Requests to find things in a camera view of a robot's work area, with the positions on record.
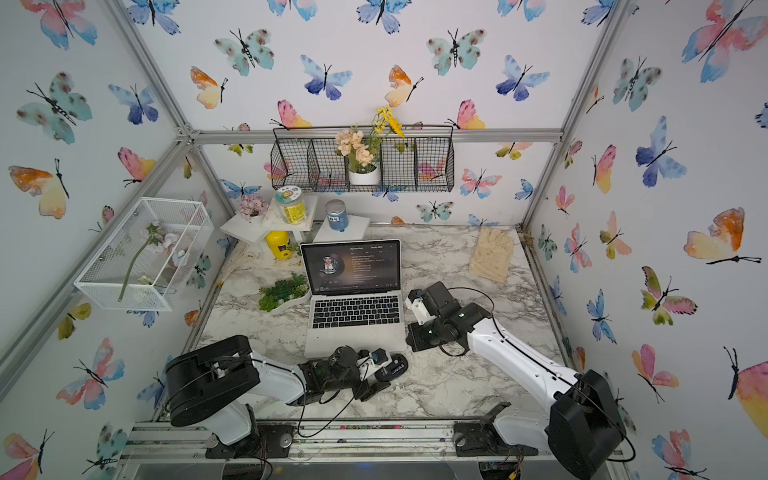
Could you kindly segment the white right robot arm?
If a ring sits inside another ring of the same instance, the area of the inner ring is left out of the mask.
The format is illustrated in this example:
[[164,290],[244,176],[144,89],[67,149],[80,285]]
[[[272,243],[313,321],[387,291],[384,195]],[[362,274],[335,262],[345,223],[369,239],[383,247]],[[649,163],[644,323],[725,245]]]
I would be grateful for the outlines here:
[[540,416],[501,402],[474,422],[454,427],[459,456],[530,455],[547,451],[577,479],[591,479],[627,438],[609,382],[589,370],[558,364],[505,330],[492,312],[461,305],[437,282],[405,302],[416,320],[406,342],[414,352],[460,345],[511,377],[542,407]]

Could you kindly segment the small pink flower pot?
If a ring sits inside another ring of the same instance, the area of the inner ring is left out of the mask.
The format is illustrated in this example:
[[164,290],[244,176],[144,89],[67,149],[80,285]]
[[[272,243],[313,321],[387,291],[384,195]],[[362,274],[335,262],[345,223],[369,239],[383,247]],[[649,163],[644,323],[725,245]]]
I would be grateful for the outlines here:
[[259,193],[245,194],[241,197],[238,214],[246,221],[263,216],[269,209],[269,203]]

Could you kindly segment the white mesh wall box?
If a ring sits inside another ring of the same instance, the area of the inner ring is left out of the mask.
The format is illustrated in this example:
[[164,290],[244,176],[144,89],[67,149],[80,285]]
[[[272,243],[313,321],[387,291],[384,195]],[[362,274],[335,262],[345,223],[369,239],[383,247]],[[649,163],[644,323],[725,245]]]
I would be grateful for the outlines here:
[[103,309],[170,311],[181,288],[206,286],[214,233],[206,205],[141,198],[74,280]]

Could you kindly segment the yellow bottle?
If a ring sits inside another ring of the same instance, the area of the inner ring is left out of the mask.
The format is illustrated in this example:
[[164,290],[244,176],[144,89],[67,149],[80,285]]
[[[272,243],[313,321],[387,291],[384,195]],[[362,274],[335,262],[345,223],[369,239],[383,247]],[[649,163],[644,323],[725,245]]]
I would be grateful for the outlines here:
[[293,255],[291,237],[287,231],[271,231],[265,236],[265,241],[277,260],[287,260]]

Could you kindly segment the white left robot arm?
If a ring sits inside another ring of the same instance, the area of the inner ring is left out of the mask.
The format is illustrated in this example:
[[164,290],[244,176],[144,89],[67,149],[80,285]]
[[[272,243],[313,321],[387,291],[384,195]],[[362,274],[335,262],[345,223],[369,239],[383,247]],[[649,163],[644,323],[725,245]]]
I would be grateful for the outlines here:
[[302,409],[348,391],[365,402],[408,369],[404,355],[384,349],[337,348],[330,356],[289,366],[254,351],[236,335],[172,359],[165,368],[166,409],[174,427],[203,427],[230,447],[258,437],[253,409],[241,398],[257,394]]

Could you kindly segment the silver laptop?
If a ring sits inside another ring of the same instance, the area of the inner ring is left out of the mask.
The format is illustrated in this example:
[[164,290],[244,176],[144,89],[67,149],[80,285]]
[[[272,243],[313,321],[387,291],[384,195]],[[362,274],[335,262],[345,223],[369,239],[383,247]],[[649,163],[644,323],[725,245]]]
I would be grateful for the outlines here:
[[301,255],[311,293],[306,358],[341,346],[407,349],[399,240],[305,243]]

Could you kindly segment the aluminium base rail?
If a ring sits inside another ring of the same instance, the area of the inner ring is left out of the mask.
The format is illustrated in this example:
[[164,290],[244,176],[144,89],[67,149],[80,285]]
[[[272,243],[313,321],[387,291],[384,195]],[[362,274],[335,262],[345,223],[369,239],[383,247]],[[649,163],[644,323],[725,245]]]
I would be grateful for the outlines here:
[[475,419],[343,420],[314,437],[302,437],[289,421],[259,422],[258,438],[244,447],[226,447],[202,427],[175,428],[168,423],[140,423],[132,428],[120,461],[139,463],[299,463],[385,461],[552,461],[543,447],[495,446],[480,440]]

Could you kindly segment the cream fabric glove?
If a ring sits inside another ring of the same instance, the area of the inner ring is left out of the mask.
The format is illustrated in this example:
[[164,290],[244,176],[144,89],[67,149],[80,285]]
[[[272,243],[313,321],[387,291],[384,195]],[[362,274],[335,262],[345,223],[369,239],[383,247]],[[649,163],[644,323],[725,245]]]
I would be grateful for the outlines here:
[[482,227],[469,262],[469,272],[494,282],[505,283],[514,241],[502,230]]

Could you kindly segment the yellow label jar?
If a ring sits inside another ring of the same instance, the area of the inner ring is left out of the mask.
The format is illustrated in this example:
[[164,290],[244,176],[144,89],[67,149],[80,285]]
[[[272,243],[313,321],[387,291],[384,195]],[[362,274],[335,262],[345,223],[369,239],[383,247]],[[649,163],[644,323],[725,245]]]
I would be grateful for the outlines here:
[[275,191],[275,201],[284,221],[296,225],[306,219],[305,195],[297,185],[285,185]]

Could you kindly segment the black wireless mouse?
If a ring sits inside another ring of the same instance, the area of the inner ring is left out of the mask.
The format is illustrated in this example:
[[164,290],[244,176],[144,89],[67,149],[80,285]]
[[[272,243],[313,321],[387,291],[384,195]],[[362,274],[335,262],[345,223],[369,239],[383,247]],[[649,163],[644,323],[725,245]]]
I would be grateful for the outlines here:
[[403,354],[393,354],[389,364],[384,366],[379,373],[384,381],[393,381],[401,377],[408,370],[408,361]]

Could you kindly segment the white pot with flowers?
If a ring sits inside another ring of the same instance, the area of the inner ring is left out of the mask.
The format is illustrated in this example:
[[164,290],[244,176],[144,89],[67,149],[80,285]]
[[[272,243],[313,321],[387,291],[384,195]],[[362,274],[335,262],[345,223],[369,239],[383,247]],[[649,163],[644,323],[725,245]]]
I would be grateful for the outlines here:
[[335,134],[336,154],[345,161],[351,186],[374,186],[381,182],[380,163],[385,141],[404,138],[403,124],[389,105],[380,107],[368,130],[350,127]]

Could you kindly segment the blue can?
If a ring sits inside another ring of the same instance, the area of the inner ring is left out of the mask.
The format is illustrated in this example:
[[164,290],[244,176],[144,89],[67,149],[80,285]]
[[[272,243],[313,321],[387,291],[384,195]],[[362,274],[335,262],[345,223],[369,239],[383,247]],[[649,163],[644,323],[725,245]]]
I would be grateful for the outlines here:
[[344,232],[349,225],[345,203],[340,199],[333,199],[326,203],[326,217],[332,231]]

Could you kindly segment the green plant in white dish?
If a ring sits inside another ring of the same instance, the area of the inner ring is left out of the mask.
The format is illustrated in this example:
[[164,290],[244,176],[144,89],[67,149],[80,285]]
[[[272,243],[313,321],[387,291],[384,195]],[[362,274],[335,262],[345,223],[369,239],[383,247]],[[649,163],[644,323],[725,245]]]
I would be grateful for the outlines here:
[[309,282],[305,275],[292,273],[289,278],[277,280],[260,289],[259,310],[279,314],[309,299]]

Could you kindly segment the pink artificial flower stem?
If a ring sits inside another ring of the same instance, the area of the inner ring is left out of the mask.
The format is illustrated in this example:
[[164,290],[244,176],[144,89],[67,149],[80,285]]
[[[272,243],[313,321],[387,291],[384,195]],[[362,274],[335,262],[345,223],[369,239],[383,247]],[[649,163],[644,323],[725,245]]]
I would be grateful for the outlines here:
[[141,245],[133,254],[117,297],[119,303],[151,304],[163,295],[175,272],[171,257],[181,236],[159,220],[140,230]]

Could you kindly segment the white corner shelf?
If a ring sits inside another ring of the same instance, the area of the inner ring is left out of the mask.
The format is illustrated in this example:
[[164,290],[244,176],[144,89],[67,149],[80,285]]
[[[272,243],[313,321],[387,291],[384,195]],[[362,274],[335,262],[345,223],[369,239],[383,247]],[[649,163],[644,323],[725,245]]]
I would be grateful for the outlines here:
[[285,221],[276,205],[271,205],[266,214],[245,220],[236,214],[220,227],[220,231],[248,244],[258,244],[264,240],[271,231],[286,231],[293,235],[298,242],[306,240],[306,233],[313,228],[314,215],[318,205],[317,195],[308,195],[304,198],[306,218],[297,224],[289,224]]

